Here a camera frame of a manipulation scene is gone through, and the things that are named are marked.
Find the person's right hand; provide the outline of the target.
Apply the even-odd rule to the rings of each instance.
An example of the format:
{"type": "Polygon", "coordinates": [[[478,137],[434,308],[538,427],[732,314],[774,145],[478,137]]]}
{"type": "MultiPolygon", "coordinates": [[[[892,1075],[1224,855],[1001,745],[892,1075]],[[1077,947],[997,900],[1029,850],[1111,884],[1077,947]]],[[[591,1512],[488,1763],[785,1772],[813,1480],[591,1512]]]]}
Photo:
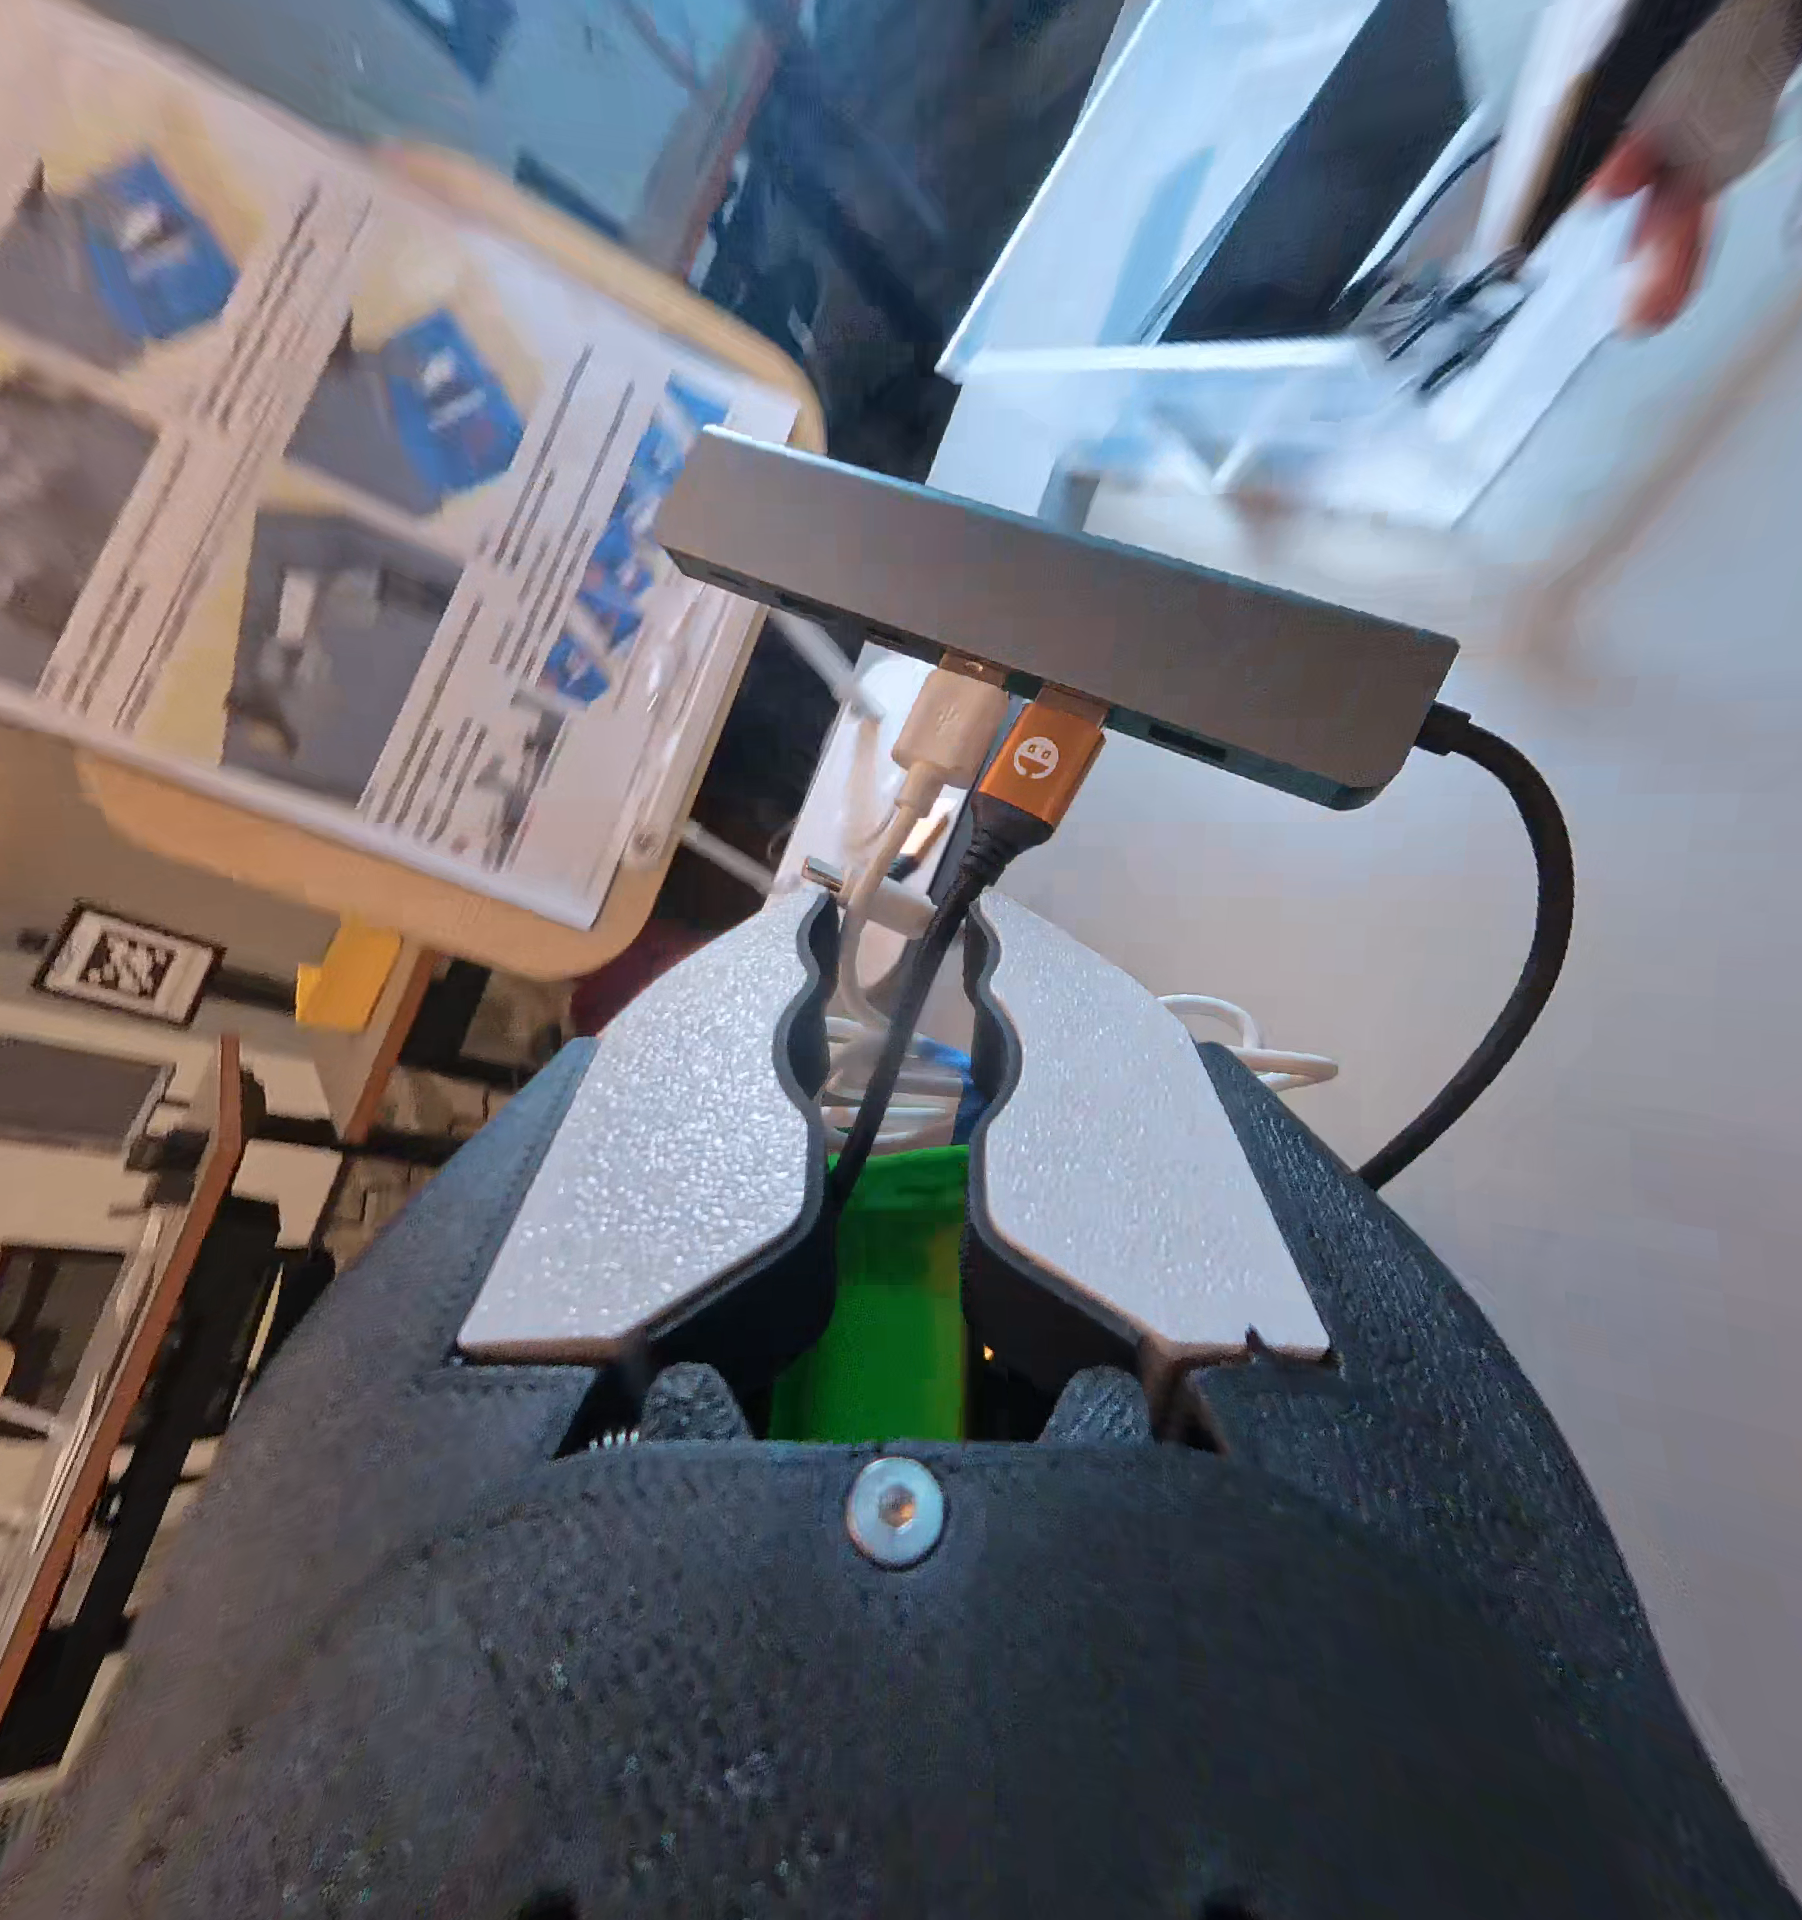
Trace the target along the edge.
{"type": "Polygon", "coordinates": [[[1660,144],[1625,132],[1589,182],[1605,203],[1635,203],[1626,260],[1634,280],[1623,331],[1644,339],[1665,331],[1696,293],[1713,224],[1713,195],[1692,171],[1672,164],[1660,144]]]}

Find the person's right forearm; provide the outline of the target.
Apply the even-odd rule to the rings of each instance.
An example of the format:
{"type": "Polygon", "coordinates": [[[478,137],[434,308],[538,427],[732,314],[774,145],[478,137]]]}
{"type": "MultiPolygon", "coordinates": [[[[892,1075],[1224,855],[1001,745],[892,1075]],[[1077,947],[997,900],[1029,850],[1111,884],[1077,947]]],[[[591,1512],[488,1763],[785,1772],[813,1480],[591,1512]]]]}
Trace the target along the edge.
{"type": "Polygon", "coordinates": [[[1650,191],[1704,206],[1764,149],[1802,68],[1802,2],[1728,2],[1707,15],[1634,112],[1650,191]]]}

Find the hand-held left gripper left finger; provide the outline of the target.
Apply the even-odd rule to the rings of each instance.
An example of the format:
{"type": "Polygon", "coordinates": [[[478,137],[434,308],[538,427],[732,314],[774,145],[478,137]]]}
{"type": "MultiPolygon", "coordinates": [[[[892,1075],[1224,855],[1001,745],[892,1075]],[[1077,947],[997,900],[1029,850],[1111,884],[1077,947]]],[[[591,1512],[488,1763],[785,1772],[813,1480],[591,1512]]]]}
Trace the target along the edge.
{"type": "Polygon", "coordinates": [[[471,1362],[779,1374],[836,1303],[820,886],[658,975],[600,1031],[457,1331],[471,1362]]]}

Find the green plastic bin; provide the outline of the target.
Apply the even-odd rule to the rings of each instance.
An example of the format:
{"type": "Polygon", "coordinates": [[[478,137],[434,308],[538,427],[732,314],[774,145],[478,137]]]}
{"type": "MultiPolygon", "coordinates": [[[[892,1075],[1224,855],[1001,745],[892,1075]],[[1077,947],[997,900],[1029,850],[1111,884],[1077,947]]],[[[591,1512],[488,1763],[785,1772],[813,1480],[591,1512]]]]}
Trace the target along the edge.
{"type": "Polygon", "coordinates": [[[774,1382],[768,1437],[957,1442],[968,1413],[960,1303],[967,1146],[872,1158],[840,1215],[837,1289],[817,1344],[774,1382]]]}

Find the grey framed panel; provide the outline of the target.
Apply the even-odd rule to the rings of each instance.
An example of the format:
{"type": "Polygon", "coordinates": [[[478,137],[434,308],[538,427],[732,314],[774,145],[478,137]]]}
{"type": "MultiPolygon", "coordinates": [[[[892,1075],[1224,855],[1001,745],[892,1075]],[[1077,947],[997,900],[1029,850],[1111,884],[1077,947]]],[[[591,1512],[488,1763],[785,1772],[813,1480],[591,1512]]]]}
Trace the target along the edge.
{"type": "Polygon", "coordinates": [[[0,1144],[121,1158],[172,1075],[168,1061],[0,1033],[0,1144]]]}

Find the black-white marker tag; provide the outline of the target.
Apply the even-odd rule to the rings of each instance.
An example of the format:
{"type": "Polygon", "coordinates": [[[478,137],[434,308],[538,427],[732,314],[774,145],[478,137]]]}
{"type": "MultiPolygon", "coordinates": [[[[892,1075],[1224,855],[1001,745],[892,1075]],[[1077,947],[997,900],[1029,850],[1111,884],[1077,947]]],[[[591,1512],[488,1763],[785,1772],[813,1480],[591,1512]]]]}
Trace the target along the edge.
{"type": "Polygon", "coordinates": [[[220,944],[76,900],[28,987],[103,1013],[186,1031],[223,953],[220,944]]]}

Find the printed instruction sheet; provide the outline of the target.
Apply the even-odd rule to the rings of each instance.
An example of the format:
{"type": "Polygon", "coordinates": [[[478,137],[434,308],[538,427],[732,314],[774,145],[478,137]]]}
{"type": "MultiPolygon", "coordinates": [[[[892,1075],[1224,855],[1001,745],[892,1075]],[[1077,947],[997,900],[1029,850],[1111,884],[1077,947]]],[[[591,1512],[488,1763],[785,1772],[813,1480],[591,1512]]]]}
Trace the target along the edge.
{"type": "Polygon", "coordinates": [[[796,398],[131,35],[0,17],[0,686],[590,926],[747,609],[652,522],[796,398]]]}

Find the grey usb hub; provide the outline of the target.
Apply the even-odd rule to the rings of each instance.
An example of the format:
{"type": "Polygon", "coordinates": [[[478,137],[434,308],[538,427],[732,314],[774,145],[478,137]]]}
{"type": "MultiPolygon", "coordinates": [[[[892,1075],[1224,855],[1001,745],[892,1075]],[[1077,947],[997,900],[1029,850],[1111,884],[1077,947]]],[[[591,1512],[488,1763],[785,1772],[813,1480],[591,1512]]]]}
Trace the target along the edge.
{"type": "Polygon", "coordinates": [[[1445,750],[1456,641],[1384,615],[707,427],[652,522],[695,581],[1330,810],[1445,750]]]}

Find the wooden table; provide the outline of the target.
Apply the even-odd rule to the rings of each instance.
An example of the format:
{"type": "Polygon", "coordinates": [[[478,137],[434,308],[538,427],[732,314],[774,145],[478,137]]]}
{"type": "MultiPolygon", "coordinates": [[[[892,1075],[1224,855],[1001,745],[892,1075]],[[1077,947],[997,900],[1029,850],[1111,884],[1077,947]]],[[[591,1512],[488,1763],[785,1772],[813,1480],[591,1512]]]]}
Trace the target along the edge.
{"type": "Polygon", "coordinates": [[[186,1110],[200,1134],[177,1201],[146,1207],[141,1239],[100,1308],[45,1452],[14,1518],[0,1520],[0,1719],[73,1567],[73,1550],[105,1483],[129,1415],[160,1355],[215,1213],[229,1198],[248,1137],[241,1111],[241,1040],[215,1039],[214,1068],[186,1110]]]}

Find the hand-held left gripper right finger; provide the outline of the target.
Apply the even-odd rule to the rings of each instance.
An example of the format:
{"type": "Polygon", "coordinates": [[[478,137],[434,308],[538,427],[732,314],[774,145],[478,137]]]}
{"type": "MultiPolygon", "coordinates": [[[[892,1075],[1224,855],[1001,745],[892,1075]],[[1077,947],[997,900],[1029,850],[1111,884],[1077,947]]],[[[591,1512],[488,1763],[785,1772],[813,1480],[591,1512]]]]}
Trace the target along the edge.
{"type": "Polygon", "coordinates": [[[1044,1397],[1122,1372],[1159,1420],[1200,1370],[1324,1362],[1297,1255],[1161,998],[999,893],[968,915],[963,973],[963,1317],[997,1367],[1044,1397]]]}

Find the yellow plastic block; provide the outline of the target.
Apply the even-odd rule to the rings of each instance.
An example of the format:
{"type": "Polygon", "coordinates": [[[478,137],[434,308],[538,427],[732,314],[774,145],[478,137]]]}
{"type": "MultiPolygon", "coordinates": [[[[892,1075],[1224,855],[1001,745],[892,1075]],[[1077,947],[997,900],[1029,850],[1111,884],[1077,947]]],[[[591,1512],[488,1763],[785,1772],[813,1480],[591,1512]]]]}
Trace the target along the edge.
{"type": "Polygon", "coordinates": [[[400,952],[394,928],[341,920],[319,959],[294,969],[292,1023],[348,1036],[367,1031],[400,952]]]}

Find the clear plastic bin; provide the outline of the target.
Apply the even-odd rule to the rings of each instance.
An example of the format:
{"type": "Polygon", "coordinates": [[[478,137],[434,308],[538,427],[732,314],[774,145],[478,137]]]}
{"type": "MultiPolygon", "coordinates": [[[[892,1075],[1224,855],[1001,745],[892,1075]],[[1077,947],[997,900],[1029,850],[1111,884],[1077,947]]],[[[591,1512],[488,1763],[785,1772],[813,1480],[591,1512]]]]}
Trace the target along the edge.
{"type": "Polygon", "coordinates": [[[1568,211],[1513,276],[1472,273],[1504,105],[1466,72],[1468,116],[1347,289],[1341,327],[1141,343],[1371,7],[1136,17],[941,357],[957,398],[937,483],[1027,511],[1054,492],[1203,496],[1256,540],[1330,524],[1448,536],[1479,511],[1615,331],[1619,214],[1568,211]]]}

